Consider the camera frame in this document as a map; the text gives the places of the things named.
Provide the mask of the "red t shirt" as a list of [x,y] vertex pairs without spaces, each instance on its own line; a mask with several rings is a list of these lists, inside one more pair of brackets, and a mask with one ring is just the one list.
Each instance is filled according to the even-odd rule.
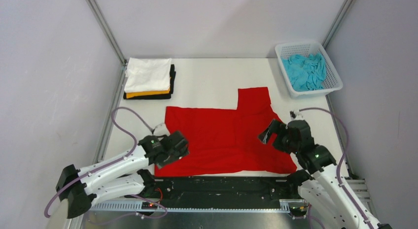
[[258,136],[278,115],[266,87],[238,89],[236,109],[168,106],[168,131],[181,132],[189,154],[172,164],[155,168],[157,177],[267,171],[294,173],[291,156],[263,144]]

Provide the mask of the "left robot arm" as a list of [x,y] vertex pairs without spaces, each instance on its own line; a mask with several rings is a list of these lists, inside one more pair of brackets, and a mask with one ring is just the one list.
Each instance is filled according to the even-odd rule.
[[62,170],[56,191],[60,200],[68,201],[67,218],[86,213],[92,206],[122,196],[151,197],[155,179],[147,169],[162,168],[188,155],[188,141],[181,132],[148,135],[135,140],[132,149],[90,166]]

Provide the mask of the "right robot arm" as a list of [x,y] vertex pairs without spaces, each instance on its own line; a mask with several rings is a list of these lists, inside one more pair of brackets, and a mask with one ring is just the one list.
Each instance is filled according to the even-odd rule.
[[309,124],[292,120],[284,124],[272,120],[258,138],[285,153],[293,153],[301,170],[287,176],[286,191],[292,198],[303,198],[334,229],[389,229],[368,210],[346,179],[329,150],[315,142]]

